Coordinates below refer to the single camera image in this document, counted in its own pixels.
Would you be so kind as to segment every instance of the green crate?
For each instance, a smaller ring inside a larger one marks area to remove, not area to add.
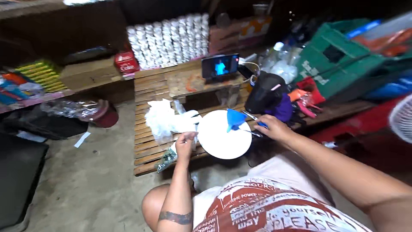
[[[370,22],[368,19],[354,19],[324,23],[302,50],[297,64],[298,77],[295,81],[300,81],[306,76],[313,76],[319,92],[326,99],[330,99],[356,84],[360,79],[371,78],[372,80],[374,78],[376,80],[376,76],[384,78],[382,73],[390,74],[412,64],[412,59],[409,59],[412,57],[410,52],[394,58],[370,54],[367,47],[346,38],[346,33],[368,22]],[[398,63],[404,59],[408,59],[408,64]],[[336,66],[337,68],[321,76],[318,75]]]

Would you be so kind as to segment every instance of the tattoo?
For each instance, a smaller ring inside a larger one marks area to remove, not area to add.
[[[187,225],[193,222],[193,211],[185,215],[172,213],[169,211],[166,211],[166,212],[162,211],[160,212],[160,215],[159,215],[159,221],[161,220],[168,220],[168,221],[176,222],[177,224]]]

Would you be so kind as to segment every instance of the coca-cola logo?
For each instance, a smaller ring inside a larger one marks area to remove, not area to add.
[[[117,62],[124,61],[124,60],[128,60],[128,59],[131,59],[131,56],[122,56],[122,55],[120,55],[120,56],[117,58]]]
[[[121,70],[121,71],[129,71],[129,70],[131,70],[131,69],[135,69],[135,66],[133,66],[133,65],[127,65],[127,66],[121,66],[121,67],[120,67],[120,70]]]

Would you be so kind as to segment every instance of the wooden table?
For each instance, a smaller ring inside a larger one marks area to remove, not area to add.
[[[172,100],[171,88],[167,86],[168,76],[181,76],[179,73],[191,73],[193,70],[199,68],[200,61],[187,62],[174,66],[171,68],[154,70],[153,72],[147,73],[147,75],[136,73],[135,76],[135,102],[136,102],[136,111],[135,111],[135,136],[134,136],[134,152],[135,152],[135,168],[134,175],[144,175],[147,173],[155,172],[155,164],[162,157],[164,151],[166,151],[173,142],[179,137],[180,134],[174,134],[173,137],[165,141],[164,143],[158,144],[152,135],[152,132],[148,126],[146,126],[145,113],[150,107],[147,102],[153,100],[162,100],[162,98]],[[240,111],[244,110],[244,104],[248,98],[249,93],[246,91],[248,83],[242,83],[239,86],[239,94],[237,103],[231,107],[234,110]],[[357,101],[352,103],[340,104],[330,107],[323,108],[323,113],[318,115],[315,119],[304,118],[307,122],[307,125],[314,125],[321,122],[333,120],[336,118],[344,117],[351,115],[363,110],[366,110],[370,107],[373,107],[374,104],[365,101]],[[227,106],[214,106],[206,109],[198,110],[200,115],[203,117],[207,113],[219,110],[226,109]],[[247,123],[250,127],[253,127],[256,122],[250,117],[247,117]],[[201,157],[207,156],[208,153],[197,144],[196,151],[192,154],[192,160],[198,159]]]
[[[215,81],[206,81],[202,77],[200,66],[193,70],[170,72],[166,74],[166,79],[169,96],[173,100],[179,100],[180,103],[185,103],[186,96],[189,95],[228,89],[227,106],[229,108],[236,105],[240,85],[243,83],[243,76],[239,72],[218,77]]]

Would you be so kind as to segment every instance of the red coca-cola box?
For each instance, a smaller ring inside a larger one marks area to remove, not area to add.
[[[116,54],[115,65],[124,74],[124,77],[130,76],[132,73],[140,70],[140,66],[134,58],[133,52]]]

